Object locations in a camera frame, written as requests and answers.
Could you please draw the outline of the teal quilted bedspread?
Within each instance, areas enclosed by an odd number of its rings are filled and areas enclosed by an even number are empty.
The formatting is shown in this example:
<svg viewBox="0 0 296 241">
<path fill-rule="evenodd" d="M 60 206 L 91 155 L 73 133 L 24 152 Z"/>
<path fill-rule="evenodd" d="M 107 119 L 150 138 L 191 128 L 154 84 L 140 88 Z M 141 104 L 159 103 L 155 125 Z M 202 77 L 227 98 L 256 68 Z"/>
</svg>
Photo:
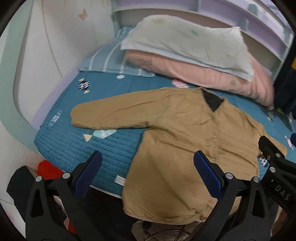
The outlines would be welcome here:
<svg viewBox="0 0 296 241">
<path fill-rule="evenodd" d="M 36 137 L 35 145 L 39 153 L 53 165 L 65 172 L 85 162 L 94 151 L 102 154 L 102 166 L 93 180 L 93 186 L 115 196 L 121 196 L 132 160 L 140 146 L 144 128 L 120 128 L 113 130 L 92 130 L 80 128 L 71 123 L 71 110 L 78 104 L 105 99 L 137 91 L 148 91 L 166 87 L 180 88 L 169 78 L 155 76 L 119 75 L 112 73 L 82 72 L 59 96 Z M 183 88 L 199 88 L 187 84 Z M 295 147 L 290 136 L 294 129 L 286 116 L 268 110 L 251 99 L 212 91 L 201 87 L 249 114 L 261 123 L 266 137 L 291 162 L 295 161 Z M 263 177 L 266 166 L 257 158 L 259 174 Z"/>
</svg>

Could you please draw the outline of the navy and yellow puffer jacket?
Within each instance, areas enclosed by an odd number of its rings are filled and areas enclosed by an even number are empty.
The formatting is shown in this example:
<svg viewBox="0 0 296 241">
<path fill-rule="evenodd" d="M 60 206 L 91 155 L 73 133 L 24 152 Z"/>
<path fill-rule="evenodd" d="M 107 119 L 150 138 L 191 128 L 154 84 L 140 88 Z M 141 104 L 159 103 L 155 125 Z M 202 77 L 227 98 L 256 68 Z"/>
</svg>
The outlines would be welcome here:
<svg viewBox="0 0 296 241">
<path fill-rule="evenodd" d="M 291 63 L 282 66 L 274 83 L 274 107 L 280 109 L 283 114 L 292 114 L 295 120 L 295 58 Z"/>
</svg>

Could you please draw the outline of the pink folded duvet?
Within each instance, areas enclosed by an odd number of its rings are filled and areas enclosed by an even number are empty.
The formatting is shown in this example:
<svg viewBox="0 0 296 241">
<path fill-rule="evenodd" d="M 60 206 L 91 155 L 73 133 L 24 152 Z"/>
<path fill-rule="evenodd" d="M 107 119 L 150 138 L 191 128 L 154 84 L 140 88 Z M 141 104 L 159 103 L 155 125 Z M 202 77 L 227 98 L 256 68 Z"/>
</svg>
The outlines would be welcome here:
<svg viewBox="0 0 296 241">
<path fill-rule="evenodd" d="M 143 51 L 127 50 L 125 60 L 149 72 L 201 87 L 239 94 L 270 110 L 274 109 L 274 87 L 271 78 L 254 57 L 251 57 L 254 71 L 251 82 L 230 73 Z"/>
</svg>

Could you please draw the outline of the striped teal blanket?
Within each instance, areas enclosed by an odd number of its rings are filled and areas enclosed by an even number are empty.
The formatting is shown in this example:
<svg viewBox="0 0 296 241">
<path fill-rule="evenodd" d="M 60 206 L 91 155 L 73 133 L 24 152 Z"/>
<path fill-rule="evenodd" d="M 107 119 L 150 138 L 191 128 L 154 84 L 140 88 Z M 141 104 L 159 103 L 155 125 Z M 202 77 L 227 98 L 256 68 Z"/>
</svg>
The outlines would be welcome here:
<svg viewBox="0 0 296 241">
<path fill-rule="evenodd" d="M 79 66 L 80 72 L 101 72 L 119 75 L 155 77 L 155 74 L 146 71 L 125 60 L 125 50 L 121 50 L 121 42 L 128 36 L 132 26 L 121 28 L 118 35 L 93 55 L 85 59 Z"/>
</svg>

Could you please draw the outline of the white pillow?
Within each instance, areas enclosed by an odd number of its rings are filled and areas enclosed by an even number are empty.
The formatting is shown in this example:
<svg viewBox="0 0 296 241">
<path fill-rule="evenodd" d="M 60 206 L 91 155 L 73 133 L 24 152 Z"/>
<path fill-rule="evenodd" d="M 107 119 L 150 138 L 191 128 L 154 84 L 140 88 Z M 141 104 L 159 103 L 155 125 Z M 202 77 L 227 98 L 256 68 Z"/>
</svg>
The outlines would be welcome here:
<svg viewBox="0 0 296 241">
<path fill-rule="evenodd" d="M 254 77 L 240 27 L 210 28 L 177 16 L 150 15 L 128 32 L 121 49 L 212 68 L 249 82 Z"/>
</svg>

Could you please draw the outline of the lavender headboard shelf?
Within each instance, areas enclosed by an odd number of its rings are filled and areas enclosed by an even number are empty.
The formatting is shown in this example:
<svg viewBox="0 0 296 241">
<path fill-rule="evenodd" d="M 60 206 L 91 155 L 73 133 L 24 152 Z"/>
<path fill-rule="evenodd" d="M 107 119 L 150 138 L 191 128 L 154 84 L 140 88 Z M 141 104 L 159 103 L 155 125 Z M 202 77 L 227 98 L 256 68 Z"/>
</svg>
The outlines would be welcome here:
<svg viewBox="0 0 296 241">
<path fill-rule="evenodd" d="M 112 1 L 116 27 L 135 26 L 150 15 L 178 16 L 210 28 L 240 27 L 249 52 L 274 81 L 294 32 L 272 1 Z"/>
</svg>

